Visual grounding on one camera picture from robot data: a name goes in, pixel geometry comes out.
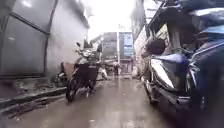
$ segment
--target ground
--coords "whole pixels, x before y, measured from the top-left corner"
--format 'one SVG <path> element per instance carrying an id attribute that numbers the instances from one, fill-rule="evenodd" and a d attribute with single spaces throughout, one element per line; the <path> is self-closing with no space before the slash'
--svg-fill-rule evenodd
<path id="1" fill-rule="evenodd" d="M 46 108 L 13 119 L 15 128 L 171 128 L 163 114 L 150 106 L 138 80 L 121 79 L 101 83 L 88 98 L 65 99 Z"/>

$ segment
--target pole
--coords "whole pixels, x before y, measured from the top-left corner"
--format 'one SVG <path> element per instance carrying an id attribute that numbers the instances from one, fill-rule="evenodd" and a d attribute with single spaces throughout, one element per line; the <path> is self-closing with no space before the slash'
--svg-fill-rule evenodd
<path id="1" fill-rule="evenodd" d="M 120 39 L 119 39 L 119 29 L 117 30 L 117 60 L 120 65 Z"/>

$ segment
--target wheel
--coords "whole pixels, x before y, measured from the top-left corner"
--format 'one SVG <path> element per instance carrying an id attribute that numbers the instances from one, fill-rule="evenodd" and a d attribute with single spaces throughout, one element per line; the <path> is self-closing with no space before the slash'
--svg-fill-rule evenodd
<path id="1" fill-rule="evenodd" d="M 153 92 L 152 86 L 154 86 L 154 75 L 153 71 L 149 71 L 150 73 L 148 74 L 148 79 L 144 80 L 144 87 L 147 93 L 147 96 L 149 98 L 149 102 L 151 105 L 156 105 L 158 102 L 155 99 L 155 94 Z"/>
<path id="2" fill-rule="evenodd" d="M 71 103 L 75 99 L 75 95 L 77 92 L 77 80 L 72 79 L 70 83 L 67 84 L 66 88 L 66 99 L 68 103 Z"/>
<path id="3" fill-rule="evenodd" d="M 152 87 L 151 87 L 151 85 L 150 85 L 148 80 L 146 80 L 146 82 L 144 82 L 144 87 L 145 87 L 146 94 L 148 96 L 150 104 L 151 105 L 156 105 L 158 102 L 153 97 Z"/>

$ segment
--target sign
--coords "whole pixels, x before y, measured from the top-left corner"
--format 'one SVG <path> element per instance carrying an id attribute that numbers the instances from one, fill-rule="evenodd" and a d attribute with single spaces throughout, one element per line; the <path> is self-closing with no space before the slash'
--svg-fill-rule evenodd
<path id="1" fill-rule="evenodd" d="M 124 34 L 124 55 L 133 55 L 133 38 L 131 34 Z"/>

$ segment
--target building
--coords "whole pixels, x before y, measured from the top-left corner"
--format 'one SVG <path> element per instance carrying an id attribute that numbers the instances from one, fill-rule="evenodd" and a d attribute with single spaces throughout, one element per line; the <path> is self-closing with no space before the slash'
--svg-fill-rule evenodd
<path id="1" fill-rule="evenodd" d="M 89 28 L 84 12 L 74 0 L 2 0 L 0 77 L 52 76 L 74 63 Z"/>
<path id="2" fill-rule="evenodd" d="M 96 37 L 91 42 L 93 45 L 102 45 L 102 60 L 118 60 L 118 56 L 120 56 L 121 73 L 130 73 L 132 71 L 134 50 L 131 32 L 107 32 Z"/>

